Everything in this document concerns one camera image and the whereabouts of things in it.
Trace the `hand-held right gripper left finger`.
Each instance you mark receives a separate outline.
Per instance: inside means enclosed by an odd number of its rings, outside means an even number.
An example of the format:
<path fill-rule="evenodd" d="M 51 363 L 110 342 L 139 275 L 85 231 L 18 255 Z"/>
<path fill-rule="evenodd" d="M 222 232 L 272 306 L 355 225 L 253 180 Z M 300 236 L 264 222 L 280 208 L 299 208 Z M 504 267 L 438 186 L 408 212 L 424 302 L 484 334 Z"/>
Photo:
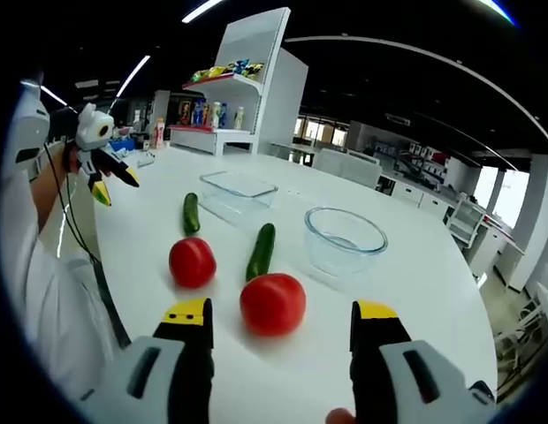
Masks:
<path fill-rule="evenodd" d="M 115 358 L 80 411 L 90 423 L 208 423 L 213 348 L 211 299 L 179 302 Z"/>

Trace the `person's right hand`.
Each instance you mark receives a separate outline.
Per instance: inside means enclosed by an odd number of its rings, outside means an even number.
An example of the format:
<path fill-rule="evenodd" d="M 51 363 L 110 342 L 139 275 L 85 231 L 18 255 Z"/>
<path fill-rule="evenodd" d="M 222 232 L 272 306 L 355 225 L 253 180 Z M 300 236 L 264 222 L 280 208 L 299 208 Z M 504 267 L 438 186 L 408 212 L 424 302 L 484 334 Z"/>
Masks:
<path fill-rule="evenodd" d="M 355 417 L 345 408 L 331 410 L 325 418 L 326 424 L 354 424 Z"/>

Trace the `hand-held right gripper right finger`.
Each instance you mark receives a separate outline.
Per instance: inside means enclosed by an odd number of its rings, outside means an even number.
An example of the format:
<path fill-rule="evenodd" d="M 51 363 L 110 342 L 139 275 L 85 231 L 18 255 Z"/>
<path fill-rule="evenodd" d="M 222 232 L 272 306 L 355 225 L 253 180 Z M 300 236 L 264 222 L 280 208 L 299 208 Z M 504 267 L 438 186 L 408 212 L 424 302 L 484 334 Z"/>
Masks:
<path fill-rule="evenodd" d="M 487 384 L 467 385 L 449 359 L 412 339 L 387 305 L 353 302 L 350 353 L 358 423 L 488 423 L 495 415 Z"/>

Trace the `person's left hand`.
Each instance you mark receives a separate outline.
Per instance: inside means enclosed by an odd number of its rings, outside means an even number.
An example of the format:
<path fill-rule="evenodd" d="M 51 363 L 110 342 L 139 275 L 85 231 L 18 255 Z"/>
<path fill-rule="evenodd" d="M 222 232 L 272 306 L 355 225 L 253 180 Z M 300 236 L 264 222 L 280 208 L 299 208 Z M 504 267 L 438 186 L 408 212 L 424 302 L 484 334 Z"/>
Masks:
<path fill-rule="evenodd" d="M 62 156 L 62 166 L 67 173 L 79 173 L 80 160 L 78 157 L 78 152 L 78 146 L 75 141 L 65 144 Z"/>

